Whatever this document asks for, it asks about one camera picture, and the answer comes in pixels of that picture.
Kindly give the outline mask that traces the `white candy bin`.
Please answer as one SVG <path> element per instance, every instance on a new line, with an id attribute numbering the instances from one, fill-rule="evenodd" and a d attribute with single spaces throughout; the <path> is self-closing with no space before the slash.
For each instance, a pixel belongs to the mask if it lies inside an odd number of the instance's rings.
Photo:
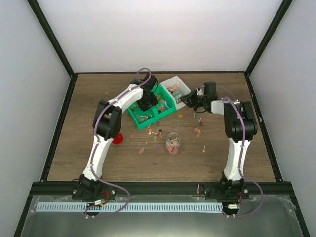
<path id="1" fill-rule="evenodd" d="M 185 83 L 178 77 L 174 76 L 170 79 L 167 79 L 163 82 L 160 83 L 166 90 L 167 92 L 171 95 L 172 100 L 176 104 L 176 110 L 179 110 L 185 106 L 181 100 L 175 100 L 174 97 L 172 96 L 172 91 L 174 90 L 181 90 L 183 91 L 183 95 L 187 95 L 191 92 L 191 90 L 185 85 Z"/>

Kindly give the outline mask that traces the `green candy bin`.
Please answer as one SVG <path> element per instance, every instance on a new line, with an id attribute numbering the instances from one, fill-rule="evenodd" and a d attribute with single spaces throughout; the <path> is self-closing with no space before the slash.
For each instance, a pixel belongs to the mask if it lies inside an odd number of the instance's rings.
<path id="1" fill-rule="evenodd" d="M 160 120 L 177 110 L 172 95 L 164 86 L 161 84 L 155 85 L 153 93 L 158 101 L 156 105 L 151 107 L 156 120 Z"/>
<path id="2" fill-rule="evenodd" d="M 157 105 L 150 107 L 146 111 L 142 111 L 138 104 L 135 102 L 127 108 L 127 111 L 131 115 L 132 119 L 135 122 L 135 125 L 139 130 L 148 127 L 149 125 L 155 123 L 158 120 Z"/>

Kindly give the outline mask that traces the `clear plastic cup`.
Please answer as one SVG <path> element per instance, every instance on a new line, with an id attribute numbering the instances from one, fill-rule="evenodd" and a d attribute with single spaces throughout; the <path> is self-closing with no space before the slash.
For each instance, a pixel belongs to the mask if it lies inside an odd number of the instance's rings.
<path id="1" fill-rule="evenodd" d="M 177 132 L 171 132 L 166 137 L 165 147 L 173 155 L 177 154 L 180 150 L 181 139 Z"/>

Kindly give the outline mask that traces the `red round lid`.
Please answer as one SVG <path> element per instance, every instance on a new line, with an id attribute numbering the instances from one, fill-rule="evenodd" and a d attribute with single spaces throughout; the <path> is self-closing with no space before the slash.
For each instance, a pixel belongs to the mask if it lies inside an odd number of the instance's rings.
<path id="1" fill-rule="evenodd" d="M 118 135 L 113 139 L 113 144 L 119 145 L 123 142 L 123 135 L 118 133 Z"/>

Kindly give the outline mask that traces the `light blue slotted scoop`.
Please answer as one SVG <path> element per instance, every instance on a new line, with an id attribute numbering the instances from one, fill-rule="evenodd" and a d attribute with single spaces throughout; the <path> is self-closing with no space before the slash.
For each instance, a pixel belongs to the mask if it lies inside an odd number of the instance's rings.
<path id="1" fill-rule="evenodd" d="M 172 91 L 172 96 L 174 97 L 175 100 L 179 100 L 181 96 L 183 96 L 183 91 L 181 90 L 174 90 Z"/>

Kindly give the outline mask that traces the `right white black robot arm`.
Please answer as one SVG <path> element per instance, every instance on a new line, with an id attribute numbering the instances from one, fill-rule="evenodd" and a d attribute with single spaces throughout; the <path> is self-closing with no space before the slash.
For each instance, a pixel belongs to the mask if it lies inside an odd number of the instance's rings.
<path id="1" fill-rule="evenodd" d="M 227 164 L 219 181 L 219 193 L 230 199 L 241 192 L 244 183 L 244 163 L 248 147 L 257 134 L 258 126 L 249 101 L 232 101 L 229 97 L 218 98 L 217 84 L 204 83 L 180 100 L 196 112 L 202 107 L 211 114 L 224 117 L 224 130 L 229 139 Z"/>

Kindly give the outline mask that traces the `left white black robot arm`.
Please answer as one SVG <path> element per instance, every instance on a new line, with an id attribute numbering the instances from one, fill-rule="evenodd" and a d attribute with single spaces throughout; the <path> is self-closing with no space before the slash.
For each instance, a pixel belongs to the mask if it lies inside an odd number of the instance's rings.
<path id="1" fill-rule="evenodd" d="M 134 79 L 118 96 L 98 103 L 93 121 L 93 145 L 87 165 L 78 178 L 76 193 L 73 194 L 75 199 L 96 199 L 101 195 L 102 188 L 107 191 L 120 189 L 130 195 L 125 188 L 102 180 L 102 169 L 107 152 L 120 133 L 122 114 L 127 108 L 137 102 L 145 111 L 157 104 L 152 92 L 157 79 L 148 68 L 139 71 L 143 70 L 148 71 L 143 79 Z"/>

